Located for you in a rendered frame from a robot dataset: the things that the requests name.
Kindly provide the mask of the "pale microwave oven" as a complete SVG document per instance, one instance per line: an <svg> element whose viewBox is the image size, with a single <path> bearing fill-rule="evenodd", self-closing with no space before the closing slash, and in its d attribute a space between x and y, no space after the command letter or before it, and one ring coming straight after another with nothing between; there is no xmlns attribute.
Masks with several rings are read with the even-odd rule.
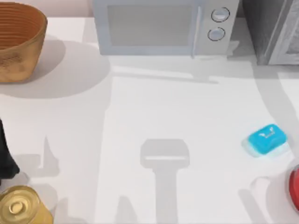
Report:
<svg viewBox="0 0 299 224"><path fill-rule="evenodd" d="M226 54L240 0L93 0L93 15L103 55L191 56L198 7L201 19L195 56ZM230 16L214 22L214 9ZM221 27L225 37L209 40L209 30Z"/></svg>

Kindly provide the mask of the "microwave knob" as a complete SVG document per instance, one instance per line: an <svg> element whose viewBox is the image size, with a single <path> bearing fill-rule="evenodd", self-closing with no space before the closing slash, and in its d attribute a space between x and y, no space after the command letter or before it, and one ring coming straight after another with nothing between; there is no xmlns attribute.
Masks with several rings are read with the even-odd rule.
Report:
<svg viewBox="0 0 299 224"><path fill-rule="evenodd" d="M214 9L211 18L214 22L224 22L230 16L230 11L226 7Z"/></svg>
<svg viewBox="0 0 299 224"><path fill-rule="evenodd" d="M214 29L209 30L207 37L209 40L213 42L217 42L222 40L226 35L226 31L221 27L216 27Z"/></svg>

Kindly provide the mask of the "blue soap bar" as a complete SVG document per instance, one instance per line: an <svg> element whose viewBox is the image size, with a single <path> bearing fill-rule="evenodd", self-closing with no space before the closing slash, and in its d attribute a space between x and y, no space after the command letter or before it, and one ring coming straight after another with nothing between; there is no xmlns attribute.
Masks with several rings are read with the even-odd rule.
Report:
<svg viewBox="0 0 299 224"><path fill-rule="evenodd" d="M268 124L241 142L243 149L252 157L258 158L269 154L281 154L285 149L288 137L276 124Z"/></svg>

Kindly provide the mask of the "brown wicker basket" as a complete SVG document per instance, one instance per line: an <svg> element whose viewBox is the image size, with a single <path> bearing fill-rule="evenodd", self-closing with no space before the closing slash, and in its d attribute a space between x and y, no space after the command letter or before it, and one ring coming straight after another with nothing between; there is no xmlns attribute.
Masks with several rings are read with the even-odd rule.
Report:
<svg viewBox="0 0 299 224"><path fill-rule="evenodd" d="M0 83L33 74L45 39L46 15L31 5L0 1Z"/></svg>

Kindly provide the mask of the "grey cabinet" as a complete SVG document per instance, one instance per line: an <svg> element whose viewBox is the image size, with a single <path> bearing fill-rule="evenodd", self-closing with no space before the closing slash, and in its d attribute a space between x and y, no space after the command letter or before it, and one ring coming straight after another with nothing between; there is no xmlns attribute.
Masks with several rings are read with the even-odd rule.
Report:
<svg viewBox="0 0 299 224"><path fill-rule="evenodd" d="M299 65L299 0L242 0L257 64Z"/></svg>

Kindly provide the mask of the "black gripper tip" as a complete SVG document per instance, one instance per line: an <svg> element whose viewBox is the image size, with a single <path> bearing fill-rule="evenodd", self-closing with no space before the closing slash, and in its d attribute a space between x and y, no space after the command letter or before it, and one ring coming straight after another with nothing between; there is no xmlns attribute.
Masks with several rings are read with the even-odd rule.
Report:
<svg viewBox="0 0 299 224"><path fill-rule="evenodd" d="M4 127L0 119L0 185L2 180L13 179L20 168L9 152Z"/></svg>

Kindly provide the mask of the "gold can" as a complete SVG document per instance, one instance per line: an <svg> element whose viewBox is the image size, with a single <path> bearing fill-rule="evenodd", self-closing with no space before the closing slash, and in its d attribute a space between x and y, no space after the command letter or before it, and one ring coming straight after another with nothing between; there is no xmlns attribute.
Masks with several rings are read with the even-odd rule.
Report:
<svg viewBox="0 0 299 224"><path fill-rule="evenodd" d="M0 193L0 224L53 224L53 215L33 188L17 185Z"/></svg>

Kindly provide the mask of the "red cup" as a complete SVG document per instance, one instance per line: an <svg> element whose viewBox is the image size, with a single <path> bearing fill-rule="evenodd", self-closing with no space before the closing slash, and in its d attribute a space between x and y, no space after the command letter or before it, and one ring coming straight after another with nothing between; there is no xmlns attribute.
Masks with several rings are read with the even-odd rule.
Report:
<svg viewBox="0 0 299 224"><path fill-rule="evenodd" d="M290 173L288 188L291 201L299 212L299 164Z"/></svg>

